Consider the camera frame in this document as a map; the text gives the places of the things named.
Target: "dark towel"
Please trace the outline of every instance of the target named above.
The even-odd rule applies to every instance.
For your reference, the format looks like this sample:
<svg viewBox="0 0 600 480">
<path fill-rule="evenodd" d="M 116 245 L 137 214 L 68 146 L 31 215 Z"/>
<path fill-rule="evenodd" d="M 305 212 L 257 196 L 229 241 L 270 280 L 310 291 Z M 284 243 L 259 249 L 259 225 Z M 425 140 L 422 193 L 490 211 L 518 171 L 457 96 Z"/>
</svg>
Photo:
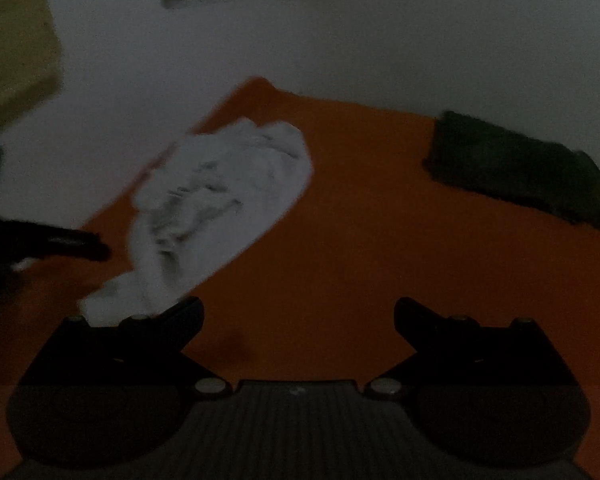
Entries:
<svg viewBox="0 0 600 480">
<path fill-rule="evenodd" d="M 434 180 L 600 229 L 600 170 L 584 152 L 446 112 L 429 157 Z"/>
</svg>

